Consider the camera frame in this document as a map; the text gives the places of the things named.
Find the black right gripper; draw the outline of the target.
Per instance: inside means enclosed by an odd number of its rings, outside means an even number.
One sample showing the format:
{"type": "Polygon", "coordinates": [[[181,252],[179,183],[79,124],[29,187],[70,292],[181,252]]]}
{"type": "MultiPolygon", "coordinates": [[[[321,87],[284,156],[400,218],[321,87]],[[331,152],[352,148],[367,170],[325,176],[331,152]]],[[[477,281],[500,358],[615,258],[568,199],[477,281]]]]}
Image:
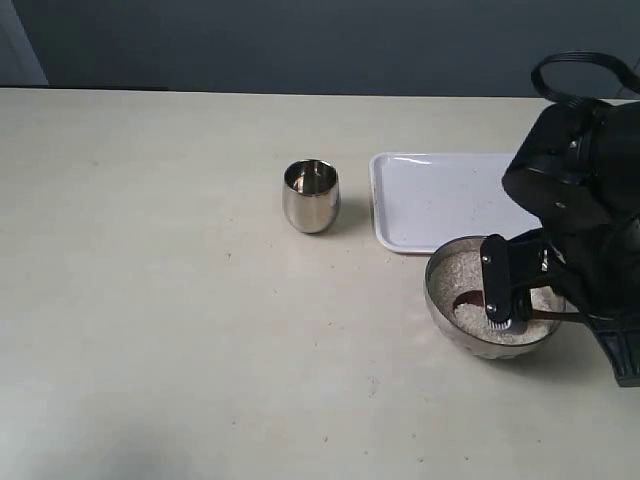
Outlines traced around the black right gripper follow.
{"type": "Polygon", "coordinates": [[[502,186],[541,227],[481,243],[490,328],[523,333],[531,290],[551,286],[582,314],[617,384],[638,387],[638,103],[545,108],[502,186]]]}

